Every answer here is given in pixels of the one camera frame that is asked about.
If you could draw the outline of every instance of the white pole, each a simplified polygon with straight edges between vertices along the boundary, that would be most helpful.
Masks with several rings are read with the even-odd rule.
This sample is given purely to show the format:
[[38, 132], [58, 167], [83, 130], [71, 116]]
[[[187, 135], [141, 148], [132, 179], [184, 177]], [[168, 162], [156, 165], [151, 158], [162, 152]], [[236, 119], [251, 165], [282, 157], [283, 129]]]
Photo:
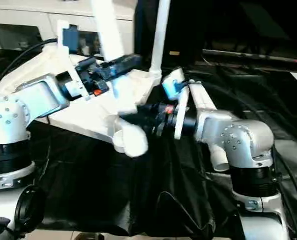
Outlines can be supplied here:
[[[90, 0], [101, 50], [105, 61], [122, 57], [124, 53], [112, 0]], [[127, 76], [112, 81], [118, 112], [135, 112], [133, 90]]]
[[124, 55], [112, 0], [90, 0], [105, 61]]
[[162, 78], [161, 64], [163, 58], [165, 35], [168, 25], [170, 3], [171, 0], [160, 0], [158, 5], [154, 46], [149, 69], [150, 77], [154, 79], [155, 86], [161, 83]]

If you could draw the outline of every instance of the black base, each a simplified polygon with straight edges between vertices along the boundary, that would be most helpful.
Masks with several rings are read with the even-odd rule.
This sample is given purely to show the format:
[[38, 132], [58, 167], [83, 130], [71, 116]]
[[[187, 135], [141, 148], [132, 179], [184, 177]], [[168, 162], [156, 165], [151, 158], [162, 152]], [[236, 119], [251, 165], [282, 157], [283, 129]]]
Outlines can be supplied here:
[[0, 174], [26, 168], [31, 163], [28, 140], [0, 144]]
[[230, 167], [233, 190], [250, 197], [269, 197], [278, 193], [272, 167]]

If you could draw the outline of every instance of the metal bolt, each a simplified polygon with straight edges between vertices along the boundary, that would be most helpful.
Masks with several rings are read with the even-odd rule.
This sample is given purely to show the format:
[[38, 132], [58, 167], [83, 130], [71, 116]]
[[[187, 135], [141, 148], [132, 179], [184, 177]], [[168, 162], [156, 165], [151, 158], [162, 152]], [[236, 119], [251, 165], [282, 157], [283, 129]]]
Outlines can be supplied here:
[[12, 183], [3, 183], [2, 187], [11, 187], [13, 184]]

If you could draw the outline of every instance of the white robotic arm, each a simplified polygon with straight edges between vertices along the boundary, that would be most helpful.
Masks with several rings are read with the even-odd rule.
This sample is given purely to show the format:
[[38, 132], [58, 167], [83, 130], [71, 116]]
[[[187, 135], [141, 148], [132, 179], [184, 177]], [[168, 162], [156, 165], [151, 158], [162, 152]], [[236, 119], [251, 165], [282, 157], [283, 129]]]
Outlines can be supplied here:
[[[137, 55], [127, 55], [98, 65], [91, 57], [75, 69], [87, 93], [96, 95], [108, 91], [106, 81], [128, 73], [139, 60]], [[44, 195], [32, 185], [35, 164], [29, 154], [27, 126], [80, 98], [70, 88], [72, 81], [67, 72], [46, 74], [23, 83], [11, 94], [0, 95], [0, 240], [17, 239], [43, 219]]]
[[181, 72], [175, 70], [163, 82], [169, 99], [179, 99], [177, 107], [162, 103], [146, 104], [138, 107], [138, 113], [121, 117], [142, 126], [150, 134], [161, 136], [163, 131], [176, 133], [180, 129], [175, 137], [182, 132], [194, 136], [197, 142], [206, 143], [214, 170], [230, 172], [231, 191], [239, 209], [245, 238], [289, 239], [271, 154], [274, 144], [271, 129], [264, 122], [239, 119], [230, 112], [217, 110], [212, 104], [208, 104], [212, 108], [203, 107], [196, 102], [194, 93], [197, 116], [190, 116], [186, 112], [186, 103], [181, 104], [182, 99], [188, 98], [187, 86], [203, 87], [200, 83], [184, 81]]

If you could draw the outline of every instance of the white cabinet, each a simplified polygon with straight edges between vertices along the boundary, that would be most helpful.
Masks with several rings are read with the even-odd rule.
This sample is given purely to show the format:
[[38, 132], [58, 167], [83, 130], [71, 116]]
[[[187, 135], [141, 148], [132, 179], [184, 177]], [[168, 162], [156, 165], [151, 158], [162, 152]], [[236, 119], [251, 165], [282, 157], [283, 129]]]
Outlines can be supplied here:
[[[137, 0], [113, 0], [124, 52], [133, 53], [133, 17]], [[101, 46], [89, 0], [0, 0], [0, 49], [25, 49], [55, 38], [57, 21], [67, 20], [80, 31], [79, 54], [100, 54]]]
[[51, 38], [47, 13], [0, 9], [0, 48], [22, 49]]

